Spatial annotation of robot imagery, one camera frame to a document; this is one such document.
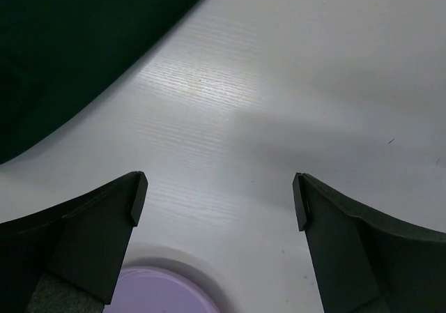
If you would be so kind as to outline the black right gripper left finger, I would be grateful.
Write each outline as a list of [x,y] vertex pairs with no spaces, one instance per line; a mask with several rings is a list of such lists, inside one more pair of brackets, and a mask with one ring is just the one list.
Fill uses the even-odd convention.
[[102,312],[110,304],[148,181],[133,171],[1,224],[2,312]]

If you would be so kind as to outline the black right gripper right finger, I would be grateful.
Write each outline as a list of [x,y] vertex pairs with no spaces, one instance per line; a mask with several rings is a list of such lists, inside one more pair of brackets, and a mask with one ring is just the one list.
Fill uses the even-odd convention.
[[325,312],[444,312],[445,234],[361,204],[309,174],[293,197]]

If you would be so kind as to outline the lilac plastic plate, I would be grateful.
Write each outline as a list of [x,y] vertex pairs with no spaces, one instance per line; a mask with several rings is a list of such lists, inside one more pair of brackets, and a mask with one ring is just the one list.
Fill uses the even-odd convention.
[[105,312],[218,312],[195,283],[170,270],[148,266],[123,268]]

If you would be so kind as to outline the dark green cloth placemat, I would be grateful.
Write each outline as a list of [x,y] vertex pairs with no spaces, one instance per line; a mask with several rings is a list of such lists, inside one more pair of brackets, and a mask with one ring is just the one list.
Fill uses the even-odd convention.
[[1,161],[50,135],[198,0],[1,0]]

